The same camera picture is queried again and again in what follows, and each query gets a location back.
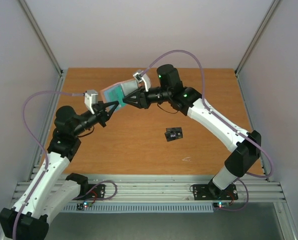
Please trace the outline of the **pink leather card holder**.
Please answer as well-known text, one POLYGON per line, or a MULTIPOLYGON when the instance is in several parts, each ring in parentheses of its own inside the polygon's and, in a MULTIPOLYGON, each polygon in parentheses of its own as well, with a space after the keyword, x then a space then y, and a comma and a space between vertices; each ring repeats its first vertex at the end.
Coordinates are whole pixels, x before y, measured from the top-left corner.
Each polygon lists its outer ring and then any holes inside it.
POLYGON ((141 84, 135 79, 117 82, 100 91, 101 99, 105 103, 118 101, 119 105, 115 111, 125 107, 123 98, 136 90, 141 84))

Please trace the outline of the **black VIP credit card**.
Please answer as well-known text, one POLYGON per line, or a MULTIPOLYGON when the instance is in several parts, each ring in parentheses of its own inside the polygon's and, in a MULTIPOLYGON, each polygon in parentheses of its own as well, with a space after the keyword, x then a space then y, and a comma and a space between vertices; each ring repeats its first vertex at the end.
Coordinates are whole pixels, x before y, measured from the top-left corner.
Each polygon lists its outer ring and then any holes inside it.
POLYGON ((166 128, 166 132, 182 133, 181 127, 169 127, 166 128))

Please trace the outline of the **green VIP credit card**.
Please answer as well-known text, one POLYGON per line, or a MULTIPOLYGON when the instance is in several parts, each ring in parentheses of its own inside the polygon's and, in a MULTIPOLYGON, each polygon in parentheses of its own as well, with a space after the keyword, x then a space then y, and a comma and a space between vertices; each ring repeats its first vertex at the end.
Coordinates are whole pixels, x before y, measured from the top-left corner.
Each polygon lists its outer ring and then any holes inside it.
POLYGON ((119 101, 119 107, 115 111, 118 111, 126 106, 126 104, 123 102, 124 92, 122 90, 121 85, 115 85, 110 88, 107 88, 104 90, 103 94, 104 102, 112 102, 116 100, 119 101))

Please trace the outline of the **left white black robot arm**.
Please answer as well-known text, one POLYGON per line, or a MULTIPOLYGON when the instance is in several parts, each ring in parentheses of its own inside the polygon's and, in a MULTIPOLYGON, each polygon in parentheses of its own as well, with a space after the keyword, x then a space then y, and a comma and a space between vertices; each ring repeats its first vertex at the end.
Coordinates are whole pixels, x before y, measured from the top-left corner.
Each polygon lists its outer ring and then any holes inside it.
POLYGON ((49 226, 62 209, 71 200, 89 195, 88 178, 77 173, 70 174, 55 193, 51 193, 51 189, 76 155, 81 145, 81 134, 96 124, 105 127, 118 105, 117 101, 99 101, 80 115, 68 105, 56 111, 55 129, 45 160, 13 207, 3 208, 0 212, 0 225, 5 237, 13 240, 45 239, 49 226))

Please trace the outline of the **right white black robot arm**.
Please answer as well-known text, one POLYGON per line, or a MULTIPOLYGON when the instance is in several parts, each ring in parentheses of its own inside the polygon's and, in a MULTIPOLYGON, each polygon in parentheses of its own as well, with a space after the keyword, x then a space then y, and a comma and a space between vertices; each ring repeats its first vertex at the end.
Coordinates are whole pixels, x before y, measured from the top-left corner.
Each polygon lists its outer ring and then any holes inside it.
POLYGON ((243 177, 260 158, 261 135, 255 130, 248 132, 237 126, 214 109, 201 93, 184 86, 173 65, 158 67, 157 75, 160 86, 152 87, 146 74, 136 72, 134 78, 143 85, 126 95, 123 102, 139 109, 148 109, 153 103, 168 102, 173 109, 197 121, 215 135, 231 153, 207 187, 207 193, 214 199, 221 198, 228 186, 243 177))

